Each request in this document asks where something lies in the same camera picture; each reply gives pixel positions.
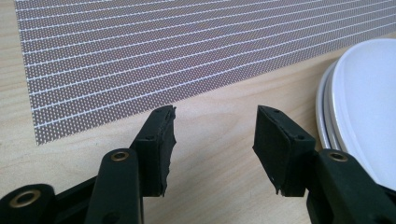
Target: table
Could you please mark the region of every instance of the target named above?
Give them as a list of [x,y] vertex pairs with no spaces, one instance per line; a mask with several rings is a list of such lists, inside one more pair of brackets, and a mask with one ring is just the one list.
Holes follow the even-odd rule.
[[[309,223],[306,198],[276,195],[252,150],[257,105],[284,111],[319,140],[318,83],[345,50],[174,103],[168,190],[164,198],[145,198],[146,223]],[[1,197],[36,183],[59,193],[97,175],[102,157],[128,147],[148,115],[37,146],[13,1],[0,0]]]

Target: wooden table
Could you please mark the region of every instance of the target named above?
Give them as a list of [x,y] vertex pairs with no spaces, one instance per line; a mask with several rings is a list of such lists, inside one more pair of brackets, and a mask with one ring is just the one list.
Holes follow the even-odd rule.
[[[168,190],[145,198],[146,223],[309,223],[306,198],[276,195],[252,150],[257,105],[284,111],[318,139],[318,83],[345,50],[174,103]],[[0,0],[0,197],[35,183],[59,193],[93,177],[102,157],[128,147],[148,115],[37,146],[13,1]]]

